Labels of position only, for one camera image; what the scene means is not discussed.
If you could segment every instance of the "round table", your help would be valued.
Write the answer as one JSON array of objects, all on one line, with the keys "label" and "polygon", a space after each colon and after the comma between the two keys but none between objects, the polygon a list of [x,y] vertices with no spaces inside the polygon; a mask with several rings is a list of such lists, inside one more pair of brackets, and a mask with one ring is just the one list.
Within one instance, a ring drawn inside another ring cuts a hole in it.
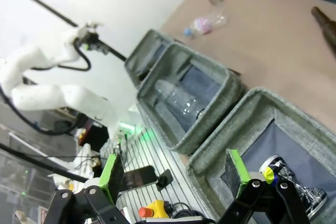
[{"label": "round table", "polygon": [[229,22],[195,39],[183,29],[209,13],[208,0],[185,0],[162,31],[241,73],[249,87],[281,95],[336,132],[336,57],[310,10],[336,20],[336,5],[321,0],[225,0]]}]

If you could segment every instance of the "aluminum slatted platform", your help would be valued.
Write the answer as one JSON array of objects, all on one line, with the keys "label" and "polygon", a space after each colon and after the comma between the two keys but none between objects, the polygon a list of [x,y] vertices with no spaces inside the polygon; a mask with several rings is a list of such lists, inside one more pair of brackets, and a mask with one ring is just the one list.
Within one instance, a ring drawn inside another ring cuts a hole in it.
[{"label": "aluminum slatted platform", "polygon": [[[125,171],[147,165],[152,165],[155,168],[156,175],[170,169],[174,179],[173,182],[161,192],[158,192],[155,184],[125,192],[117,200],[119,209],[129,207],[136,221],[140,221],[141,218],[138,215],[140,207],[145,207],[156,199],[163,199],[171,204],[184,202],[193,210],[197,210],[208,217],[187,184],[185,166],[179,155],[167,150],[149,128],[145,128],[136,139],[128,144],[128,162],[125,165]],[[178,205],[176,209],[181,210],[186,209],[186,207]]]}]

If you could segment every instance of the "gray bin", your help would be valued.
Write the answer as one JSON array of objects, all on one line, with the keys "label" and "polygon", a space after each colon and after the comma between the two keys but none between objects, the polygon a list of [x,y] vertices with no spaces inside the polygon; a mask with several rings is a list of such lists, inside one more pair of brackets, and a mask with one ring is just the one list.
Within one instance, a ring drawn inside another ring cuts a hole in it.
[{"label": "gray bin", "polygon": [[[328,194],[313,223],[336,223],[336,136],[312,117],[266,89],[246,93],[186,168],[188,182],[215,219],[233,201],[222,179],[227,148],[238,149],[249,172],[274,154],[282,156],[299,183]],[[259,214],[249,223],[266,223]]]},{"label": "gray bin", "polygon": [[[164,79],[180,83],[189,93],[202,97],[208,105],[202,116],[185,130],[162,102],[155,83]],[[239,77],[179,43],[171,44],[138,92],[138,107],[149,126],[166,146],[190,155],[205,141],[225,114],[242,97],[245,88]]]},{"label": "gray bin", "polygon": [[149,30],[125,62],[125,68],[135,87],[139,87],[156,61],[174,39],[156,30]]}]

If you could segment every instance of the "blue bottle cap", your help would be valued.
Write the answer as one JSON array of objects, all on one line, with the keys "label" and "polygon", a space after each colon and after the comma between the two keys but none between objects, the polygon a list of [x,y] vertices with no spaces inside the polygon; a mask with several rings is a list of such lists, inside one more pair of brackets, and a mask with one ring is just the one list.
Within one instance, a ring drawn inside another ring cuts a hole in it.
[{"label": "blue bottle cap", "polygon": [[191,37],[193,36],[193,31],[190,28],[185,28],[183,34],[186,37]]}]

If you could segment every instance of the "black pole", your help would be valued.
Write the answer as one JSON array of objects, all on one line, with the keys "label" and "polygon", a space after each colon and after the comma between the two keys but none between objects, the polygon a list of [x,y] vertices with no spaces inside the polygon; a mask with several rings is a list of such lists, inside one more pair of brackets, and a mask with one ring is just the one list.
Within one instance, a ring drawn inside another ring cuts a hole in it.
[{"label": "black pole", "polygon": [[82,183],[85,183],[88,180],[87,178],[84,178],[82,176],[73,174],[71,172],[68,172],[67,170],[63,170],[63,169],[60,169],[58,167],[47,165],[47,164],[45,164],[45,163],[43,163],[41,161],[38,161],[38,160],[36,160],[36,159],[34,159],[32,157],[27,156],[24,153],[18,152],[16,150],[10,148],[9,146],[2,144],[2,143],[0,143],[0,149],[2,149],[4,151],[6,151],[6,152],[8,152],[8,153],[10,153],[10,154],[18,157],[18,158],[20,158],[20,159],[22,159],[24,161],[27,161],[27,162],[29,162],[29,163],[31,163],[33,165],[36,165],[38,167],[41,167],[43,169],[49,170],[52,173],[56,173],[56,174],[61,175],[63,177],[70,178],[72,180],[76,180],[76,181],[82,182]]},{"label": "black pole", "polygon": [[[48,11],[52,12],[53,14],[55,14],[57,17],[61,18],[63,21],[65,21],[66,23],[68,23],[70,26],[72,27],[78,27],[78,25],[73,22],[71,19],[67,18],[66,16],[64,16],[63,14],[59,13],[58,11],[56,11],[55,9],[51,8],[50,6],[48,6],[47,4],[43,3],[41,0],[32,0],[34,2],[36,2],[37,4],[39,4],[40,6],[44,7],[45,9],[47,9]],[[114,54],[116,57],[118,57],[119,59],[121,59],[122,61],[126,61],[126,57],[124,55],[122,55],[121,53],[119,53],[118,51],[114,50],[112,47],[110,47],[109,45],[107,45],[105,42],[103,41],[99,41],[100,43],[104,44],[110,51],[110,53]]]}]

